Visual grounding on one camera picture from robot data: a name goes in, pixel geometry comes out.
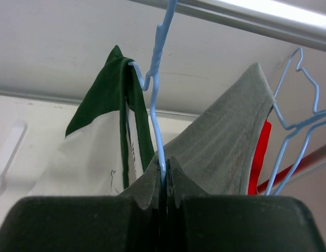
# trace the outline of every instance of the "clothing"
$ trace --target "clothing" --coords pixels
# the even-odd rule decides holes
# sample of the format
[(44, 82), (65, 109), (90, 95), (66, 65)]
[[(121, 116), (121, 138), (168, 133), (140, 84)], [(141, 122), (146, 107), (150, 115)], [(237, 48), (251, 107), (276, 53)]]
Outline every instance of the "clothing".
[(143, 174), (154, 150), (131, 61), (111, 51), (30, 195), (117, 195)]
[(275, 98), (258, 63), (165, 145), (209, 194), (247, 194), (254, 152)]

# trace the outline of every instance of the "wire hanger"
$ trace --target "wire hanger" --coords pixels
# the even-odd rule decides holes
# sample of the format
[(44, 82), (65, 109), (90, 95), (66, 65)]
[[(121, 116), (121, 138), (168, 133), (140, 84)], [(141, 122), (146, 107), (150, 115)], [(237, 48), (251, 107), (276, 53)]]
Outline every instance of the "wire hanger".
[[(316, 83), (316, 81), (313, 80), (313, 78), (311, 78), (311, 76), (308, 74), (308, 72), (306, 71), (305, 68), (301, 67), (301, 63), (303, 61), (303, 58), (304, 58), (304, 55), (303, 55), (303, 49), (302, 47), (296, 49), (293, 54), (291, 55), (290, 59), (288, 60), (288, 63), (284, 69), (284, 72), (283, 72), (283, 75), (280, 79), (280, 82), (278, 84), (278, 87), (275, 91), (275, 94), (274, 96), (276, 97), (277, 94), (278, 94), (278, 91), (283, 83), (283, 80), (287, 74), (287, 71), (288, 71), (288, 68), (294, 58), (294, 56), (296, 55), (297, 52), (300, 52), (300, 60), (296, 66), (296, 72), (299, 72), (299, 71), (302, 71), (304, 73), (304, 75), (306, 76), (306, 78), (312, 83), (312, 85), (314, 86), (315, 88), (315, 99), (314, 99), (314, 103), (313, 103), (313, 107), (312, 107), (312, 112), (313, 112), (313, 116), (310, 117), (310, 118), (307, 118), (301, 122), (298, 122), (298, 123), (293, 123), (291, 125), (287, 125), (287, 123), (285, 122), (279, 108), (278, 108), (278, 105), (276, 103), (273, 104), (273, 108), (274, 108), (274, 111), (282, 125), (282, 127), (285, 129), (285, 130), (291, 130), (291, 129), (295, 129), (293, 132), (289, 133), (286, 138), (284, 139), (283, 143), (282, 143), (282, 146), (280, 148), (280, 151), (279, 151), (279, 154), (278, 154), (278, 157), (277, 157), (277, 160), (275, 162), (275, 165), (274, 165), (274, 168), (273, 168), (273, 171), (272, 171), (272, 174), (271, 174), (271, 178), (269, 179), (269, 182), (268, 182), (268, 185), (267, 185), (267, 188), (266, 188), (266, 192), (265, 192), (265, 195), (270, 195), (270, 192), (271, 192), (271, 189), (273, 187), (273, 184), (274, 184), (274, 180), (276, 178), (276, 175), (277, 175), (277, 171), (279, 169), (279, 166), (280, 166), (280, 163), (281, 163), (281, 160), (283, 158), (283, 155), (284, 155), (284, 151), (286, 150), (286, 147), (287, 147), (287, 144), (289, 142), (290, 139), (292, 139), (295, 135), (297, 135), (303, 128), (305, 128), (306, 126), (309, 126), (313, 123), (316, 123), (317, 121), (323, 119), (326, 117), (326, 109), (324, 110), (320, 110), (318, 111), (318, 102), (319, 102), (319, 95), (320, 95), (320, 88), (319, 88), (319, 85)], [(307, 146), (308, 146), (308, 143), (310, 141), (310, 137), (311, 137), (311, 134), (312, 132), (322, 126), (322, 125), (325, 125), (326, 124), (326, 120), (320, 122), (320, 123), (317, 123), (315, 125), (313, 125), (307, 132), (306, 136), (305, 136), (305, 140), (303, 142), (303, 146), (301, 148), (301, 151), (300, 151), (300, 154), (298, 156), (298, 158), (296, 159), (294, 165), (292, 166), (292, 168), (290, 169), (289, 173), (285, 176), (285, 178), (283, 179), (283, 181), (281, 182), (281, 184), (277, 187), (277, 189), (275, 190), (274, 194), (273, 195), (278, 195), (279, 192), (282, 190), (282, 188), (285, 186), (285, 184), (287, 183), (288, 179), (291, 177), (291, 175), (295, 172), (297, 166), (300, 164), (303, 156), (304, 156), (304, 153), (307, 149)]]
[(150, 69), (147, 72), (145, 79), (143, 79), (139, 66), (135, 61), (128, 63), (128, 65), (134, 67), (137, 78), (139, 80), (139, 83), (143, 91), (148, 90), (150, 85), (150, 78), (152, 77), (153, 79), (154, 84), (152, 87), (152, 93), (150, 99), (150, 117), (155, 132), (157, 151), (158, 151), (158, 161), (161, 168), (161, 186), (162, 187), (164, 186), (163, 188), (165, 188), (165, 183), (166, 183), (166, 165), (165, 165), (165, 155), (164, 155), (164, 149), (162, 143), (162, 136), (159, 130), (159, 125), (156, 117), (156, 100), (157, 100), (157, 94), (159, 88), (158, 70), (159, 70), (159, 64), (161, 62), (163, 46), (165, 44), (165, 40), (168, 35), (168, 30), (175, 13), (176, 5), (177, 5), (177, 0), (169, 0), (163, 23), (159, 24), (156, 28), (154, 51), (152, 53)]

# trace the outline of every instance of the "red fabric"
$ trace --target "red fabric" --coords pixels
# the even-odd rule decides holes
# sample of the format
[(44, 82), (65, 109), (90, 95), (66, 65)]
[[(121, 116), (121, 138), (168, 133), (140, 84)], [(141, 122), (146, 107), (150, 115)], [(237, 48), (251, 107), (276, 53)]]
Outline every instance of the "red fabric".
[(257, 194), (258, 179), (261, 173), (264, 155), (268, 145), (272, 125), (266, 120), (260, 133), (257, 148), (254, 154), (251, 175), (249, 177), (248, 195)]

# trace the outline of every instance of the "garment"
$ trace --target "garment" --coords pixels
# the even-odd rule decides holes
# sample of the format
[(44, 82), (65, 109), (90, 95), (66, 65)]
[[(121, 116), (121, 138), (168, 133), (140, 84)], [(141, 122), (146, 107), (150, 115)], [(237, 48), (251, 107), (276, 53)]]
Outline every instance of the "garment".
[(154, 150), (131, 61), (111, 51), (30, 195), (117, 195), (143, 174)]
[(254, 152), (275, 102), (258, 63), (180, 135), (165, 145), (209, 194), (247, 194)]

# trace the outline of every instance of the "green fabric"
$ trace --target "green fabric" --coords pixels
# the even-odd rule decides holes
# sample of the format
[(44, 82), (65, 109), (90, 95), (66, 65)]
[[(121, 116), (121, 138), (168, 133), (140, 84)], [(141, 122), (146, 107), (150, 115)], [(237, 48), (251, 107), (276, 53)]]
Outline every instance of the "green fabric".
[(148, 124), (148, 114), (136, 72), (118, 46), (109, 54), (103, 69), (87, 92), (66, 129), (66, 136), (92, 123), (98, 116), (120, 111), (120, 136), (123, 160), (124, 188), (129, 186), (126, 102), (135, 113), (140, 156), (144, 170), (154, 155)]

